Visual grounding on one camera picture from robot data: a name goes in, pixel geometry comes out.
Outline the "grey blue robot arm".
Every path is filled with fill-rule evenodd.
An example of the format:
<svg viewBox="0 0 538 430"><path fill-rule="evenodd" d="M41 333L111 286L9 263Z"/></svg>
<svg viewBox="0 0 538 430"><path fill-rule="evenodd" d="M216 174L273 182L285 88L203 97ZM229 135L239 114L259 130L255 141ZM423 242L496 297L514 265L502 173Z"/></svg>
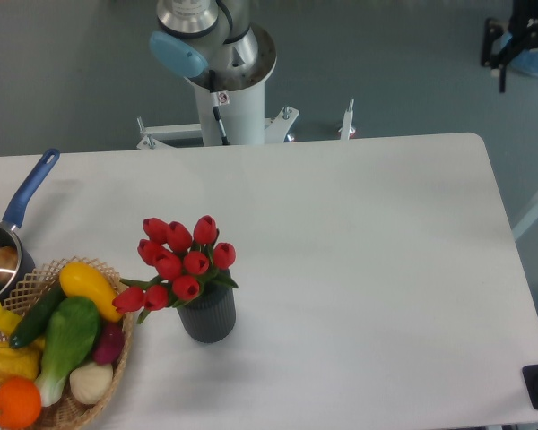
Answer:
<svg viewBox="0 0 538 430"><path fill-rule="evenodd" d="M170 72L210 92L248 89L276 65L269 33L251 20L250 1L159 1L153 56Z"/></svg>

